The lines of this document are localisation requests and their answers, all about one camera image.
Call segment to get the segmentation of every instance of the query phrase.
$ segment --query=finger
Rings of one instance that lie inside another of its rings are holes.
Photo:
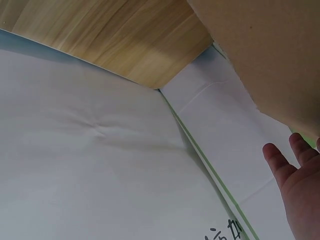
[[[301,167],[310,159],[319,155],[319,152],[313,149],[299,133],[293,133],[289,138],[289,142]]]
[[[318,140],[316,141],[316,148],[317,148],[318,151],[320,152],[320,137],[319,137]]]
[[[287,159],[272,143],[266,144],[262,151],[264,158],[269,164],[274,178],[281,190],[288,178],[297,171],[297,169],[288,163]]]

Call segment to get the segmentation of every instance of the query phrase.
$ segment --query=white paper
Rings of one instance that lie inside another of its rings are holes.
[[[261,240],[292,240],[276,181],[262,147],[275,143],[294,164],[289,128],[260,113],[239,77],[213,47],[162,90]],[[235,204],[211,172],[250,239]]]
[[[4,32],[0,73],[0,239],[231,239],[159,92]]]

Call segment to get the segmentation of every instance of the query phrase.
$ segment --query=wooden surface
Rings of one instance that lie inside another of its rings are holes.
[[[189,2],[257,107],[295,130],[320,137],[320,1]]]
[[[0,28],[150,88],[212,42],[186,0],[0,0]]]

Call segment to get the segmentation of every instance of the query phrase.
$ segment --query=wood grain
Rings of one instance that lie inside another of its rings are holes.
[[[150,88],[212,43],[185,0],[0,0],[0,28]]]

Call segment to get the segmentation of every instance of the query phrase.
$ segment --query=white backdrop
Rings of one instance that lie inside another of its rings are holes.
[[[231,239],[159,92],[5,32],[0,193],[3,240]]]

